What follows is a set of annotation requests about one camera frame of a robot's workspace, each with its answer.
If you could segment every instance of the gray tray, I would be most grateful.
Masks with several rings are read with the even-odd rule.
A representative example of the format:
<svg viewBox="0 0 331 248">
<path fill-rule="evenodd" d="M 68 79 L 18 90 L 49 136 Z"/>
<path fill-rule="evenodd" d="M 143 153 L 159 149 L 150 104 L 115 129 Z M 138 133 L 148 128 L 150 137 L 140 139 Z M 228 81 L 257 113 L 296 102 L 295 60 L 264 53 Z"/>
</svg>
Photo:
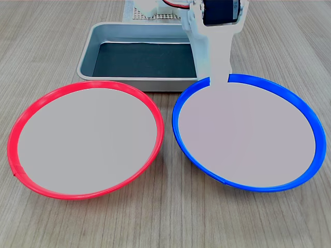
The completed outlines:
<svg viewBox="0 0 331 248">
<path fill-rule="evenodd" d="M 177 23 L 98 23 L 77 73 L 142 91 L 183 91 L 197 81 L 189 39 Z"/>
</svg>

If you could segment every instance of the white robotic part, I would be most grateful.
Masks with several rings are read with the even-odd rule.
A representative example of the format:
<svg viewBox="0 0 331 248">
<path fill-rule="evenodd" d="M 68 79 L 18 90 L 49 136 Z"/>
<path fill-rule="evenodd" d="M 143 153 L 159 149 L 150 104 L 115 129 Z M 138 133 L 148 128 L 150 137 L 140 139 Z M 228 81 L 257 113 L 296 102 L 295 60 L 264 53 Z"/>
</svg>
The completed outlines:
<svg viewBox="0 0 331 248">
<path fill-rule="evenodd" d="M 232 73 L 232 38 L 243 29 L 248 5 L 248 0 L 242 0 L 236 23 L 217 26 L 204 25 L 202 0 L 191 3 L 189 10 L 181 10 L 182 26 L 191 43 L 198 80 L 210 77 L 211 84 L 228 81 Z"/>
<path fill-rule="evenodd" d="M 175 5 L 189 5 L 189 0 L 170 0 L 168 2 Z M 163 0 L 134 0 L 134 7 L 147 18 L 151 18 L 156 14 L 179 15 L 179 9 L 165 4 Z"/>
</svg>

